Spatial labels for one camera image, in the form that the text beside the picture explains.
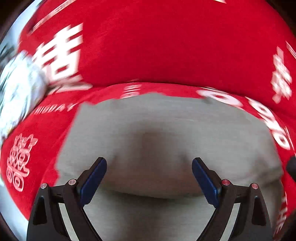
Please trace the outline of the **grey knit sweater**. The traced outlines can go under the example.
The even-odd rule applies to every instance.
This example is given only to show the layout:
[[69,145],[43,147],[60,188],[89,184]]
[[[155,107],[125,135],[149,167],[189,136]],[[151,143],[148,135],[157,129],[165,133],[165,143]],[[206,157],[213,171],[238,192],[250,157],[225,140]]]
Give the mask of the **grey knit sweater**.
[[257,183],[276,221],[282,169],[269,129],[214,99],[153,93],[83,104],[57,159],[58,184],[98,157],[107,172],[85,212],[103,240],[196,240],[214,211],[192,173],[196,157],[235,185]]

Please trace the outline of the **red wedding bed cover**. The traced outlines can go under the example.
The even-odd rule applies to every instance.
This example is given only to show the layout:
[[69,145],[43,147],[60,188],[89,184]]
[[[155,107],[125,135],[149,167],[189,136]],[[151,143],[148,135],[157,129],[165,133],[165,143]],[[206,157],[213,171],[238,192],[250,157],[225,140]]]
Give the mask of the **red wedding bed cover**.
[[282,169],[280,208],[275,223],[271,223],[276,240],[295,219],[295,181],[286,171],[287,162],[295,156],[295,116],[277,113],[245,95],[205,86],[164,83],[125,83],[105,88],[79,86],[65,91],[54,90],[46,96],[3,144],[1,176],[12,199],[11,204],[6,205],[4,216],[11,228],[27,228],[42,183],[60,185],[57,159],[81,105],[153,93],[169,97],[211,98],[241,109],[267,126]]

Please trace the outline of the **red wedding pillow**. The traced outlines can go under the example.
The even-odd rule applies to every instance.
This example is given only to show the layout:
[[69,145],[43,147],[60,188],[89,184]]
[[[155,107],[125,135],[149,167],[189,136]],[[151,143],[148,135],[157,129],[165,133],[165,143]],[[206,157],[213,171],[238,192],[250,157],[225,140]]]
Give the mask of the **red wedding pillow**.
[[295,36],[266,1],[43,1],[23,28],[60,80],[205,86],[295,116]]

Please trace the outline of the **white floral quilt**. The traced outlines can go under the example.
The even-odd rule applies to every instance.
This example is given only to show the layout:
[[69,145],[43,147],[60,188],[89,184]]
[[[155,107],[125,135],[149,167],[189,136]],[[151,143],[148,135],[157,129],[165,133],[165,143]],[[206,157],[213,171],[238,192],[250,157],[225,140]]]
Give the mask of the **white floral quilt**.
[[26,51],[8,62],[1,73],[1,144],[41,102],[46,91],[45,73]]

